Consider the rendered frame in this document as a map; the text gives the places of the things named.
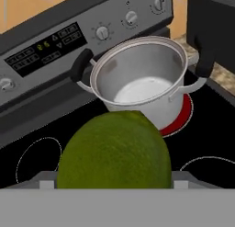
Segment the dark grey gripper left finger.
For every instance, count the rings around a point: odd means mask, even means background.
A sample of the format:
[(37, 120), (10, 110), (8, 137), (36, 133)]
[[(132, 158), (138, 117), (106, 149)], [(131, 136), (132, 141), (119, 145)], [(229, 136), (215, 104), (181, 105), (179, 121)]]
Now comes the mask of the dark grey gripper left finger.
[(30, 180), (10, 186), (12, 189), (55, 189), (57, 187), (57, 173), (53, 171), (42, 171)]

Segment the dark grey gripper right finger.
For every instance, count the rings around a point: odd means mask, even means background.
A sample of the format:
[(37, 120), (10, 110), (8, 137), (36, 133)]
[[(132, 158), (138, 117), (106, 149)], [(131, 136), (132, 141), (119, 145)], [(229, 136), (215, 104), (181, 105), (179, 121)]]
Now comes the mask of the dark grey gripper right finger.
[(187, 171), (172, 171), (172, 188), (174, 189), (195, 189), (195, 188), (218, 189), (218, 186), (198, 180)]

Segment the green lime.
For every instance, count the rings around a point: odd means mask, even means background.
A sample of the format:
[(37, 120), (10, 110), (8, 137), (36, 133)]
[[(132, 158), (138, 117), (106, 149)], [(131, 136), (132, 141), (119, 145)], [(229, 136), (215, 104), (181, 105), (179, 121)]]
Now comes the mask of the green lime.
[(58, 188), (169, 188), (171, 159), (155, 126), (138, 111), (86, 122), (59, 162)]

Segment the grey stove knob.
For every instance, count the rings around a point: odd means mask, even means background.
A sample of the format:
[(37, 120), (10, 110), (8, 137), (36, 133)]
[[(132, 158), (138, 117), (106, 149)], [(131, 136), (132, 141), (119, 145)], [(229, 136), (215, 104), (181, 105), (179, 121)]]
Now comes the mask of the grey stove knob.
[(0, 89), (2, 91), (9, 91), (12, 90), (14, 87), (16, 86), (16, 84), (14, 83), (14, 81), (10, 78), (1, 78), (0, 79)]
[(137, 22), (138, 16), (135, 11), (129, 11), (125, 16), (128, 25), (132, 26)]
[(157, 11), (163, 11), (165, 7), (165, 0), (155, 0), (154, 7)]
[(109, 37), (109, 30), (107, 27), (101, 26), (95, 31), (95, 34), (99, 40), (106, 40)]

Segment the black box appliance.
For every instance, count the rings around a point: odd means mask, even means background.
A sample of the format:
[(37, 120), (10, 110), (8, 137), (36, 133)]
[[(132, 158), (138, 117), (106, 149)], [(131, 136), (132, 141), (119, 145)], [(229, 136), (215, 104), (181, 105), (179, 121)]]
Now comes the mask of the black box appliance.
[(235, 74), (235, 0), (187, 0), (186, 42), (199, 53), (198, 77), (215, 62)]

